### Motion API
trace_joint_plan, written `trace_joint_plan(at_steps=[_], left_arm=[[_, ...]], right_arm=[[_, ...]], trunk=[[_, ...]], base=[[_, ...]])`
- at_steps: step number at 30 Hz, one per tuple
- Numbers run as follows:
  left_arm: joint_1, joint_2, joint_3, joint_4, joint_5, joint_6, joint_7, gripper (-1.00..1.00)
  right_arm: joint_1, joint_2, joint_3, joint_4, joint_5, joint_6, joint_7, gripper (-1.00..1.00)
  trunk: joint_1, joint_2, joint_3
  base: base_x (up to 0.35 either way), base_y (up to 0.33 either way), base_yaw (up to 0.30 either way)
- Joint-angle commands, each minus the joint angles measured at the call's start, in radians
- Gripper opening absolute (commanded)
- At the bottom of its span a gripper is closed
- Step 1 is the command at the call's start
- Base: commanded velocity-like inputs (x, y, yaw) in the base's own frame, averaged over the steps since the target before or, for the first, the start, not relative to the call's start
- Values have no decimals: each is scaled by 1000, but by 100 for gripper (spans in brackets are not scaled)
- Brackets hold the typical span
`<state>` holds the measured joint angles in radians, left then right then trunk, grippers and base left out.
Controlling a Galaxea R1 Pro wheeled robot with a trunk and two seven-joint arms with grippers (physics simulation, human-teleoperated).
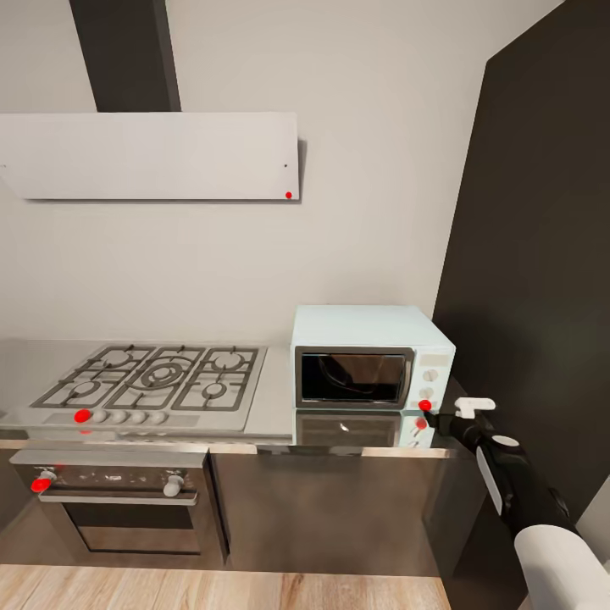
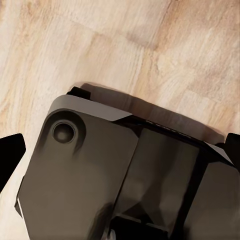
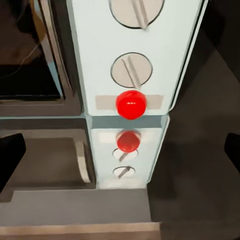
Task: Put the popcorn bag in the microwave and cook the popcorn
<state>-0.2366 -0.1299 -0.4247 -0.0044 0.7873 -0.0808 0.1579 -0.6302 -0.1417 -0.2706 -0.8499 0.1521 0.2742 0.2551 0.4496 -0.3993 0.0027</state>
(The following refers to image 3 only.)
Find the microwave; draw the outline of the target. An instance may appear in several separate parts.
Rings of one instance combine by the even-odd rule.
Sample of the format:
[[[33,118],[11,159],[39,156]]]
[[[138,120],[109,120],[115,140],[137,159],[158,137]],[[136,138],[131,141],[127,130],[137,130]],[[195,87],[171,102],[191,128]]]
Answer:
[[[0,0],[0,117],[171,111],[209,0]]]

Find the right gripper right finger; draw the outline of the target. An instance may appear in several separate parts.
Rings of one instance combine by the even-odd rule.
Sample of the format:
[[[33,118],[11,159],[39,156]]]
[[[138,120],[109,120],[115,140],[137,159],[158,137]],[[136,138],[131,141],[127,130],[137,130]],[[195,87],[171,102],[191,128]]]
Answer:
[[[227,135],[224,151],[240,173],[240,135],[229,133]]]

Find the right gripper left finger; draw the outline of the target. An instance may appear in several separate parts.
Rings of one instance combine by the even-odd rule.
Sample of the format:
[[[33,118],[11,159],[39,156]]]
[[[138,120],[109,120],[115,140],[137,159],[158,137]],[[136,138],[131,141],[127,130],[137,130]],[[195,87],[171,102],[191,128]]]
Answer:
[[[26,153],[22,133],[0,138],[0,193]]]

